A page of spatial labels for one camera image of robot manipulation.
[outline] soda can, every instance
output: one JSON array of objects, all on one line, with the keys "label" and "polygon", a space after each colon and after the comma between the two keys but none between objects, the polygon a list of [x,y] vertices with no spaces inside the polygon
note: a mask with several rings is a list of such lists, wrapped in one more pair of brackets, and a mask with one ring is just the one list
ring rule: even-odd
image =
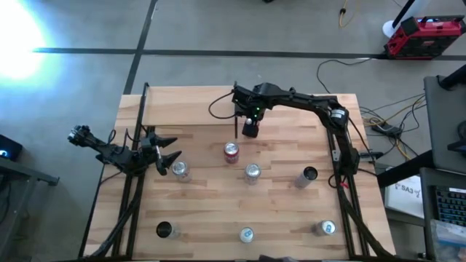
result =
[{"label": "soda can", "polygon": [[296,188],[305,188],[317,178],[317,170],[314,167],[306,167],[294,181]]},{"label": "soda can", "polygon": [[335,234],[336,226],[333,221],[321,221],[315,225],[313,231],[318,236],[331,236]]},{"label": "soda can", "polygon": [[156,229],[157,236],[160,238],[174,239],[181,235],[180,230],[174,223],[167,221],[160,222]]},{"label": "soda can", "polygon": [[248,164],[245,168],[245,182],[249,185],[255,185],[261,172],[261,167],[258,164]]},{"label": "soda can", "polygon": [[225,161],[229,164],[235,164],[240,158],[240,147],[235,142],[228,142],[224,147]]},{"label": "soda can", "polygon": [[175,162],[172,165],[172,172],[175,174],[176,179],[182,183],[188,183],[192,179],[192,176],[189,174],[188,164],[186,162]]},{"label": "soda can", "polygon": [[254,239],[254,231],[250,227],[243,228],[240,232],[240,240],[243,243],[251,243]]}]

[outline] can lid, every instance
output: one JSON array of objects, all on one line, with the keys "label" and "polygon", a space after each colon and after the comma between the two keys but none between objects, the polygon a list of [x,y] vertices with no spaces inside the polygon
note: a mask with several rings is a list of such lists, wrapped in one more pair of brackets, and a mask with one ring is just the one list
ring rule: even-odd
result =
[{"label": "can lid", "polygon": [[261,175],[261,168],[258,164],[248,164],[246,167],[246,174],[250,177],[258,177]]},{"label": "can lid", "polygon": [[317,178],[317,170],[314,167],[306,167],[303,171],[304,177],[308,180],[314,180]]},{"label": "can lid", "polygon": [[175,175],[183,175],[186,172],[186,168],[188,167],[188,164],[182,161],[176,162],[172,166],[172,171],[173,174]]},{"label": "can lid", "polygon": [[240,147],[238,146],[238,144],[236,143],[233,143],[233,142],[228,142],[226,145],[225,145],[225,153],[227,154],[236,154],[238,153],[238,151],[240,150]]},{"label": "can lid", "polygon": [[240,239],[244,243],[249,243],[253,241],[253,238],[254,238],[254,231],[250,227],[243,228],[242,231],[240,232]]},{"label": "can lid", "polygon": [[335,233],[336,226],[335,226],[335,223],[333,221],[323,221],[320,225],[322,226],[322,230],[326,234]]},{"label": "can lid", "polygon": [[172,225],[167,221],[160,222],[157,226],[157,236],[165,238],[170,236],[170,234],[172,234]]}]

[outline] white label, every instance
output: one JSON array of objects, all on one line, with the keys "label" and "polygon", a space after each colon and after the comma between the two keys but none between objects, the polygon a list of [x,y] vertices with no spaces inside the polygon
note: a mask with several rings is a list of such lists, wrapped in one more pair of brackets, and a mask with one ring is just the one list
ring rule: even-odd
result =
[{"label": "white label", "polygon": [[459,189],[459,188],[450,188],[450,192],[457,192],[457,193],[466,193],[465,189]]}]

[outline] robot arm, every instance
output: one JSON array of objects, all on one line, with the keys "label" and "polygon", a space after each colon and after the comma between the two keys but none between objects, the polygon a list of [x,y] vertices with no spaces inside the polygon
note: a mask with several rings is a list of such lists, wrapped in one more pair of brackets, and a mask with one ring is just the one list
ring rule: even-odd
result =
[{"label": "robot arm", "polygon": [[68,136],[75,146],[90,147],[99,154],[95,157],[104,164],[112,164],[127,175],[140,175],[150,164],[155,164],[160,175],[166,175],[167,169],[181,154],[181,151],[163,156],[159,147],[165,147],[175,142],[177,138],[161,138],[150,132],[147,138],[141,139],[141,149],[130,150],[127,146],[105,143],[96,138],[88,126],[75,126]]},{"label": "robot arm", "polygon": [[236,105],[235,115],[247,118],[243,135],[252,138],[257,137],[258,124],[264,118],[266,109],[272,110],[280,105],[314,112],[322,125],[335,135],[341,151],[340,173],[353,175],[358,171],[359,153],[352,147],[347,129],[349,112],[338,103],[336,96],[305,95],[297,93],[292,87],[285,91],[270,83],[256,85],[250,91],[235,83],[232,102]]}]

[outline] concrete floor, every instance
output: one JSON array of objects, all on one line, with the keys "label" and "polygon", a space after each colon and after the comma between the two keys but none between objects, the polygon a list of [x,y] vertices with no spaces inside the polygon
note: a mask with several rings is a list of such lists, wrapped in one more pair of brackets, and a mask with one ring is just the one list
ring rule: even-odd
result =
[{"label": "concrete floor", "polygon": [[[338,29],[342,2],[159,0],[145,48],[379,54],[387,41],[381,32],[382,23],[393,19],[400,7],[392,0],[360,0],[357,17],[345,29]],[[150,0],[20,3],[42,34],[37,47],[136,49]],[[354,2],[349,1],[348,15],[354,8]],[[457,15],[465,11],[460,0],[431,0],[422,15]],[[15,37],[33,42],[24,35]],[[465,41],[463,36],[446,54],[466,55]],[[0,50],[0,54],[10,52]],[[39,57],[36,71],[22,78],[1,71],[11,69],[11,65],[0,66],[0,103],[12,109],[0,111],[0,133],[24,145],[23,164],[61,177],[56,188],[37,188],[29,205],[31,218],[22,228],[28,239],[16,244],[14,254],[31,255],[33,261],[72,259],[81,244],[101,164],[91,150],[72,146],[66,136],[75,124],[88,124],[98,137],[107,137],[114,126],[133,55]],[[249,87],[272,82],[281,87],[293,86],[299,92],[324,93],[315,76],[324,60],[143,55],[132,94],[141,93],[144,82],[170,86],[224,85],[233,81]],[[351,67],[327,63],[320,77],[330,91],[356,93],[361,106],[375,108],[422,93],[424,76],[449,74],[464,63],[371,60]],[[25,64],[28,61],[22,60],[18,68]],[[404,105],[408,103],[379,113],[389,116]],[[430,149],[425,108],[416,115],[421,127],[406,133],[403,139],[417,152],[423,152]],[[413,119],[406,123],[407,128],[414,126]],[[390,147],[385,138],[370,137],[369,142],[376,151]],[[395,150],[379,160],[391,165],[403,161]],[[390,228],[398,255],[411,258],[423,252],[421,228],[398,222],[390,222]]]}]

